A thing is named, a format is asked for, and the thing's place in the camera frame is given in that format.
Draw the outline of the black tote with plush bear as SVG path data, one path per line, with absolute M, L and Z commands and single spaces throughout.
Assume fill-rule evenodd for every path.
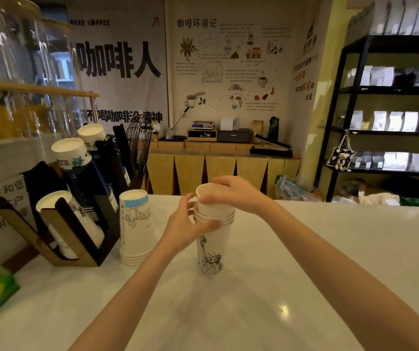
M 325 165 L 334 169 L 335 171 L 345 171 L 348 169 L 352 157 L 356 154 L 351 147 L 349 138 L 349 131 L 347 130 L 342 136 L 338 146 L 334 147 L 330 158 L 326 161 Z

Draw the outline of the person's right forearm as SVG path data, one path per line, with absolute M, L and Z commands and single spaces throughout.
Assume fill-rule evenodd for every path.
M 401 298 L 273 200 L 257 215 L 365 351 L 419 351 L 419 315 Z

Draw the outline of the wooden shelf board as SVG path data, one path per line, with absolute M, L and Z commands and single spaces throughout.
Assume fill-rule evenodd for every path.
M 0 91 L 32 94 L 62 95 L 71 97 L 92 97 L 99 98 L 100 95 L 94 92 L 70 90 L 58 87 L 37 86 L 32 84 L 20 83 L 0 79 Z

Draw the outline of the small wooden box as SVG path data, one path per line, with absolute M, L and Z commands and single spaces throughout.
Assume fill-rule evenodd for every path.
M 203 142 L 216 142 L 218 138 L 218 129 L 189 129 L 187 131 L 188 141 L 203 141 Z

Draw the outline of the black gooseneck stand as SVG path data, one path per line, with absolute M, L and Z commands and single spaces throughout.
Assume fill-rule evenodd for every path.
M 185 140 L 186 136 L 180 136 L 176 135 L 174 133 L 174 129 L 176 128 L 177 124 L 180 122 L 180 120 L 186 115 L 187 111 L 190 109 L 190 106 L 187 106 L 185 110 L 183 111 L 182 115 L 177 119 L 177 121 L 171 126 L 166 129 L 166 136 L 165 140 L 176 140 L 176 141 L 183 141 Z

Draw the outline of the white plastic bag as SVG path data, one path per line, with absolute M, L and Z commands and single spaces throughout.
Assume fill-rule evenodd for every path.
M 358 204 L 400 206 L 400 197 L 389 192 L 379 192 L 366 195 L 365 191 L 359 191 Z

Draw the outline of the person's left forearm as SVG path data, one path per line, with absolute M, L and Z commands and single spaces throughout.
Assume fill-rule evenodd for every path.
M 163 272 L 177 253 L 172 238 L 163 236 L 68 351 L 125 351 Z

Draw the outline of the stack of statue-print paper cups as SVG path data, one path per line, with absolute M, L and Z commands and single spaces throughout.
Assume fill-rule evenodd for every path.
M 193 218 L 196 225 L 213 221 L 222 223 L 218 230 L 202 234 L 196 240 L 200 271 L 205 274 L 215 275 L 221 272 L 224 267 L 224 255 L 229 243 L 235 212 L 226 217 L 209 217 L 202 214 L 198 204 L 196 204 L 194 206 Z

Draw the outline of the wooden counter cabinet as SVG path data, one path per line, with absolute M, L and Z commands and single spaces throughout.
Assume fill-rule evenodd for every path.
M 301 158 L 251 155 L 252 146 L 194 141 L 152 141 L 141 188 L 155 195 L 185 195 L 219 176 L 240 176 L 275 198 L 278 176 L 296 176 Z

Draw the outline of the stack of building-print paper cups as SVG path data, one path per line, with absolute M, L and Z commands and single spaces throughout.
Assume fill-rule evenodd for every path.
M 125 191 L 119 196 L 119 207 L 121 261 L 128 266 L 139 266 L 158 242 L 148 193 L 142 189 Z

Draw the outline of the plain white paper cup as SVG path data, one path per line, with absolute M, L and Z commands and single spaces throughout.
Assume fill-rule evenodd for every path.
M 207 205 L 201 203 L 201 197 L 209 194 L 229 192 L 230 188 L 223 184 L 205 183 L 198 186 L 195 190 L 197 203 L 195 211 L 207 218 L 225 220 L 235 213 L 235 208 L 229 205 L 215 204 Z

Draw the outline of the clear plastic bag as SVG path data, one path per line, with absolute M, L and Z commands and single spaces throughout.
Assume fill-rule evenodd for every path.
M 322 194 L 299 176 L 276 177 L 275 197 L 283 201 L 323 202 Z

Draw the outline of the large clear glass jar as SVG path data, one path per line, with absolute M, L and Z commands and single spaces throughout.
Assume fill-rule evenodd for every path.
M 54 85 L 41 15 L 30 0 L 0 0 L 0 79 Z

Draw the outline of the person's right hand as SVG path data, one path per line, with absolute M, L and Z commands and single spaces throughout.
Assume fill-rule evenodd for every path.
M 230 188 L 231 207 L 241 211 L 261 216 L 262 209 L 271 202 L 271 198 L 256 190 L 247 180 L 239 176 L 220 176 L 213 180 L 213 183 L 223 184 Z

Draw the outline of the narrow poster with orange letters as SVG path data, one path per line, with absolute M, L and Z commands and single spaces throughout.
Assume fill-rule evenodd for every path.
M 319 56 L 319 44 L 322 20 L 319 10 L 305 13 L 301 19 L 301 27 L 296 42 L 292 91 L 290 105 L 292 110 L 303 106 L 304 101 L 313 98 L 316 82 L 316 70 Z

